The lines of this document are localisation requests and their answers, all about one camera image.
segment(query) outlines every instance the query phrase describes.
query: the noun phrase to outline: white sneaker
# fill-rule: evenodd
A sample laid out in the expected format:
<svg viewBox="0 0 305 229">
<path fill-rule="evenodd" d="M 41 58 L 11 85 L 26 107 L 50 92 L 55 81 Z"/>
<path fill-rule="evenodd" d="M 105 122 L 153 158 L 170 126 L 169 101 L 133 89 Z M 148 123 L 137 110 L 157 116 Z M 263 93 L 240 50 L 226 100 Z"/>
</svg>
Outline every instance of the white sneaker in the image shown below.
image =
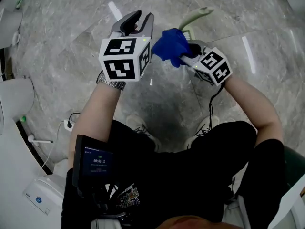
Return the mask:
<svg viewBox="0 0 305 229">
<path fill-rule="evenodd" d="M 219 122 L 220 122 L 219 118 L 217 116 L 213 115 L 212 128 L 219 125 Z M 199 126 L 197 128 L 196 134 L 186 140 L 186 142 L 184 143 L 184 149 L 191 148 L 192 142 L 196 138 L 198 138 L 200 136 L 204 136 L 209 131 L 210 131 L 210 117 L 208 116 L 208 117 L 204 118 L 203 121 L 201 121 L 201 123 L 199 124 Z"/>
<path fill-rule="evenodd" d="M 155 152 L 161 148 L 161 142 L 158 138 L 151 135 L 146 127 L 146 123 L 137 115 L 130 115 L 126 118 L 126 125 L 134 130 L 136 133 L 147 135 L 155 143 Z"/>
</svg>

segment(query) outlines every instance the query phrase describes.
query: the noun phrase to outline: shoelace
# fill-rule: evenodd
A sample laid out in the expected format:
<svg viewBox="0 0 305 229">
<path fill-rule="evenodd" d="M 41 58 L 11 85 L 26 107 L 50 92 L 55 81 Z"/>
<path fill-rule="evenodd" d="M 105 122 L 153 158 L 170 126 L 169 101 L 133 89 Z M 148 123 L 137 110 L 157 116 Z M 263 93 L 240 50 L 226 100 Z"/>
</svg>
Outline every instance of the shoelace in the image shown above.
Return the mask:
<svg viewBox="0 0 305 229">
<path fill-rule="evenodd" d="M 145 127 L 145 126 L 141 126 L 141 127 L 138 127 L 137 129 L 135 129 L 135 132 L 136 133 L 139 133 L 139 134 L 144 134 L 144 135 L 147 135 L 148 136 L 148 134 L 147 134 L 147 132 L 148 132 L 148 130 L 147 130 L 147 128 Z"/>
<path fill-rule="evenodd" d="M 206 128 L 204 129 L 205 124 L 200 128 L 200 130 L 198 131 L 198 133 L 196 134 L 196 136 L 204 136 L 205 134 L 207 134 L 211 129 L 210 128 Z"/>
</svg>

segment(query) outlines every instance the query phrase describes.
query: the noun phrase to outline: black cable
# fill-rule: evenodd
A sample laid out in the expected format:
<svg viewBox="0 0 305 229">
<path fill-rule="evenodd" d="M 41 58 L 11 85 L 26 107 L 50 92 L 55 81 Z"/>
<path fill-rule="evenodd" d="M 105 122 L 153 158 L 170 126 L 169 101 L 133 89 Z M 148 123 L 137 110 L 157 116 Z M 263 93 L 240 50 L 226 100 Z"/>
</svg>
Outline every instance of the black cable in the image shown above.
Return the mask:
<svg viewBox="0 0 305 229">
<path fill-rule="evenodd" d="M 69 119 L 68 119 L 68 123 L 67 123 L 67 127 L 68 128 L 71 128 L 72 127 L 72 124 L 70 123 L 70 119 L 71 119 L 71 117 L 72 117 L 72 115 L 80 115 L 81 113 L 79 113 L 79 112 L 74 112 L 74 113 L 72 113 L 71 115 L 70 115 L 70 117 L 69 117 Z"/>
<path fill-rule="evenodd" d="M 212 119 L 213 119 L 213 105 L 212 101 L 213 99 L 223 90 L 224 83 L 222 83 L 221 87 L 219 88 L 218 92 L 211 97 L 210 103 L 209 103 L 209 112 L 210 112 L 210 130 L 212 129 Z"/>
</svg>

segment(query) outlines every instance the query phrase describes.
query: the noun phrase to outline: blue cloth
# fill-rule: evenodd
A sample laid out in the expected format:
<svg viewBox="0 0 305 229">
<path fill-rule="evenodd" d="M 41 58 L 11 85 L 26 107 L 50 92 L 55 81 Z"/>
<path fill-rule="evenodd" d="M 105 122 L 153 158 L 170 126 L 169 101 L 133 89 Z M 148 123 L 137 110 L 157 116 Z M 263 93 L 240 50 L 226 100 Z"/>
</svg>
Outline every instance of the blue cloth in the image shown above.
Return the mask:
<svg viewBox="0 0 305 229">
<path fill-rule="evenodd" d="M 171 60 L 173 66 L 179 68 L 185 63 L 179 58 L 184 55 L 192 55 L 192 51 L 181 30 L 172 28 L 162 32 L 162 37 L 152 47 L 152 52 L 162 61 Z"/>
</svg>

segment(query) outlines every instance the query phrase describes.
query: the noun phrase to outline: white cable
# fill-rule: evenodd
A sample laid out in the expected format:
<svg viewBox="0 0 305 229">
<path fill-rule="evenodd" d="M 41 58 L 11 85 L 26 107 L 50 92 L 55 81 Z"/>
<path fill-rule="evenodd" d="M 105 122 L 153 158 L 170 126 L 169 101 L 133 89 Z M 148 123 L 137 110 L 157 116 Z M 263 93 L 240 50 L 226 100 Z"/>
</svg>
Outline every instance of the white cable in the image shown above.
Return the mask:
<svg viewBox="0 0 305 229">
<path fill-rule="evenodd" d="M 56 139 L 55 139 L 54 145 L 53 145 L 53 147 L 51 148 L 51 150 L 50 150 L 50 152 L 49 152 L 49 154 L 48 154 L 47 160 L 46 160 L 46 161 L 43 163 L 43 165 L 41 166 L 41 169 L 42 169 L 42 168 L 45 166 L 45 164 L 48 162 L 48 160 L 49 160 L 49 158 L 50 158 L 50 155 L 51 155 L 51 153 L 52 153 L 54 147 L 55 147 L 56 144 L 57 144 L 59 129 L 60 129 L 62 123 L 64 123 L 64 122 L 61 121 L 61 122 L 59 123 L 59 125 L 58 125 L 58 129 L 57 129 Z"/>
</svg>

